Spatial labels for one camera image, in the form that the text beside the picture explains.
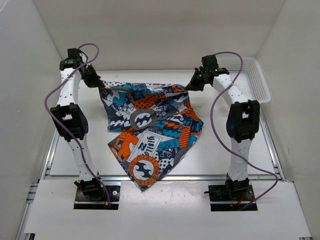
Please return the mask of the colourful patterned shorts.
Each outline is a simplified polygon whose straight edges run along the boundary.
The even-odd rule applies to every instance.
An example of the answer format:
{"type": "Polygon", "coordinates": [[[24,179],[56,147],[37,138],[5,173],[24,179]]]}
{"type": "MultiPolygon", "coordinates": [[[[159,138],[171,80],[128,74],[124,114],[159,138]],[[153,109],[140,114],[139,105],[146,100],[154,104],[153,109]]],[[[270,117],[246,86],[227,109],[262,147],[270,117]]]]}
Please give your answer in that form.
{"type": "Polygon", "coordinates": [[[203,121],[180,84],[103,81],[99,93],[109,132],[117,137],[111,152],[141,190],[167,175],[196,143],[203,121]]]}

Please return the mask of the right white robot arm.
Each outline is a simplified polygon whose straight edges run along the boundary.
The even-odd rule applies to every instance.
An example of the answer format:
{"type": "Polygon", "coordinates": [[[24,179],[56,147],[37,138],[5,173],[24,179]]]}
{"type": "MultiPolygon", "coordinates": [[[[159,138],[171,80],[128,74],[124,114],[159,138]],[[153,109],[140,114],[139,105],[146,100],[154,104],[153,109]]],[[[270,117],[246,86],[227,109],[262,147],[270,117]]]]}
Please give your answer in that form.
{"type": "Polygon", "coordinates": [[[214,54],[201,58],[202,66],[185,87],[187,91],[203,91],[211,85],[229,107],[226,131],[231,139],[230,166],[226,175],[224,193],[230,200],[238,199],[249,187],[248,165],[252,141],[259,131],[260,103],[247,98],[231,79],[229,71],[219,67],[214,54]]]}

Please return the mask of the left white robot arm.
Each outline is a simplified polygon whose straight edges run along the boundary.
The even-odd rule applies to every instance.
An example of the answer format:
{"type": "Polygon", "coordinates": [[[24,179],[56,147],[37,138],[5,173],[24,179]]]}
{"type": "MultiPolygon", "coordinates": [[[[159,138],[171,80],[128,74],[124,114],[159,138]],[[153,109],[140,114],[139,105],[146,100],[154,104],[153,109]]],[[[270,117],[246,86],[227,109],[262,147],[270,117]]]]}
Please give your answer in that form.
{"type": "Polygon", "coordinates": [[[88,120],[78,104],[80,82],[89,88],[102,88],[103,82],[91,65],[91,60],[80,48],[69,48],[67,58],[59,64],[61,84],[56,106],[47,108],[59,135],[68,143],[78,168],[77,185],[89,185],[87,194],[93,200],[100,200],[105,188],[97,178],[87,143],[88,120]]]}

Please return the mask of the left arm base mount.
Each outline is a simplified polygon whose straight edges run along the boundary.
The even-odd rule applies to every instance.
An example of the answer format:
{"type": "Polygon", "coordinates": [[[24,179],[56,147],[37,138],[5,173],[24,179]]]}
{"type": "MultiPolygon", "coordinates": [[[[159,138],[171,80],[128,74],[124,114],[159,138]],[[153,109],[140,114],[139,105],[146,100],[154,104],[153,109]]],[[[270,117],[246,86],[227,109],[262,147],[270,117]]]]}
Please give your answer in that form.
{"type": "Polygon", "coordinates": [[[121,184],[112,182],[102,185],[101,180],[75,181],[76,193],[73,208],[75,210],[118,210],[121,184]]]}

